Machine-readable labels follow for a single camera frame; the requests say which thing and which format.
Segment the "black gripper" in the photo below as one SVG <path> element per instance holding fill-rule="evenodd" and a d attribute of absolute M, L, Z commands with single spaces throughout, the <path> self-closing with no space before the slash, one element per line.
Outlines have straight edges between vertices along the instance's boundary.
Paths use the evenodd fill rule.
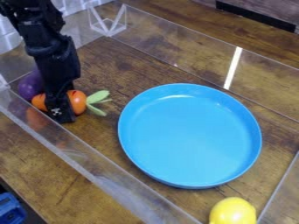
<path fill-rule="evenodd" d="M 80 77 L 80 59 L 73 41 L 68 40 L 57 52 L 34 59 L 41 72 L 45 90 L 45 108 L 56 123 L 72 123 L 76 119 L 69 97 L 72 82 Z"/>

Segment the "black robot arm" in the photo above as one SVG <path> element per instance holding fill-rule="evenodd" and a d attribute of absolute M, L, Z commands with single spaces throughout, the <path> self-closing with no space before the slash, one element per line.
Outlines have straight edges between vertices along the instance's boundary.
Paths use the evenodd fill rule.
<path fill-rule="evenodd" d="M 80 59 L 72 37 L 61 34 L 61 12 L 50 0 L 0 0 L 0 14 L 7 18 L 41 72 L 45 108 L 57 123 L 74 121 L 66 92 L 80 77 Z"/>

